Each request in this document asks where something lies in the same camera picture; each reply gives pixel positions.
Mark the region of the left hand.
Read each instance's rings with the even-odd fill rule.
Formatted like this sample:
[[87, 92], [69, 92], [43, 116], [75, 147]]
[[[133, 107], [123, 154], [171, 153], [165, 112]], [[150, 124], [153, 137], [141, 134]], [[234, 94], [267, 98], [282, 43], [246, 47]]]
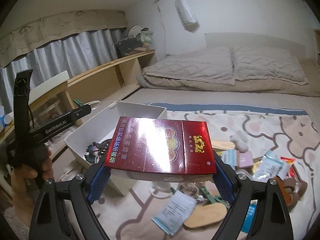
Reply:
[[37, 171], [22, 164], [11, 174], [12, 200], [17, 218], [27, 227], [30, 226], [34, 211], [34, 200], [27, 187], [27, 180], [37, 177]]

